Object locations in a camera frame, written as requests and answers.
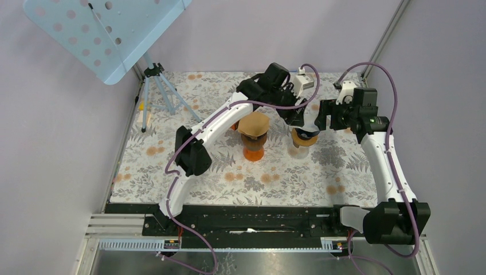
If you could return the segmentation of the white paper coffee filter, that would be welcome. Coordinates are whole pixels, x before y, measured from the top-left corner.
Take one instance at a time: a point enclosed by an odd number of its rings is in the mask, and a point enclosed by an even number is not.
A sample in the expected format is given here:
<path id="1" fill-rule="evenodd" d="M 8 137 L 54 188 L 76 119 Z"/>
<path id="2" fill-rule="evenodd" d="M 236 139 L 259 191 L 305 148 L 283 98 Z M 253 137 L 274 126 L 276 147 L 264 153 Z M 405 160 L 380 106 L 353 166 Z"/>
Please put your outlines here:
<path id="1" fill-rule="evenodd" d="M 315 124 L 315 120 L 317 116 L 318 115 L 315 113 L 304 114 L 303 115 L 304 125 L 295 128 L 296 132 L 305 138 L 313 138 L 317 136 L 320 133 L 319 127 Z"/>

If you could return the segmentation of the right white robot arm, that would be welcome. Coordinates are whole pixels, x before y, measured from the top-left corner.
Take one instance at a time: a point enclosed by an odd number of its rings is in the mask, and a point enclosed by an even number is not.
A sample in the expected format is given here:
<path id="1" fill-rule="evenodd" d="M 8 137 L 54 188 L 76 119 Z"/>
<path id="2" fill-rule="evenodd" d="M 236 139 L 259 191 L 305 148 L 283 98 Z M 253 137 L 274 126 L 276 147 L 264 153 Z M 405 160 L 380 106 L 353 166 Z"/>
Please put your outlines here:
<path id="1" fill-rule="evenodd" d="M 401 169 L 394 149 L 390 120 L 378 116 L 378 92 L 374 88 L 338 86 L 337 99 L 322 100 L 315 120 L 320 129 L 330 118 L 330 129 L 350 129 L 356 136 L 373 173 L 378 204 L 371 210 L 342 206 L 328 227 L 343 236 L 351 228 L 371 244 L 414 245 L 428 219 L 430 207 L 419 202 Z"/>

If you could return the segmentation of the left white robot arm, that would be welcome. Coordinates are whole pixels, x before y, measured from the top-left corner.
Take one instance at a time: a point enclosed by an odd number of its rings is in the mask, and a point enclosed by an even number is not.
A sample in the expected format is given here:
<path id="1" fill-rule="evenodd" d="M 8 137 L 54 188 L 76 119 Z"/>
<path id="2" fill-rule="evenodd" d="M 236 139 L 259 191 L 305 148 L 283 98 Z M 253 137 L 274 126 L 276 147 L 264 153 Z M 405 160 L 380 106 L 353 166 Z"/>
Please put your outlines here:
<path id="1" fill-rule="evenodd" d="M 205 120 L 191 128 L 177 129 L 174 154 L 165 168 L 175 179 L 159 203 L 162 215 L 155 225 L 163 235 L 176 232 L 175 216 L 182 212 L 196 177 L 210 168 L 209 148 L 227 129 L 259 107 L 277 110 L 286 123 L 304 112 L 310 101 L 295 92 L 296 82 L 289 70 L 273 62 L 265 72 L 241 81 L 224 104 Z"/>

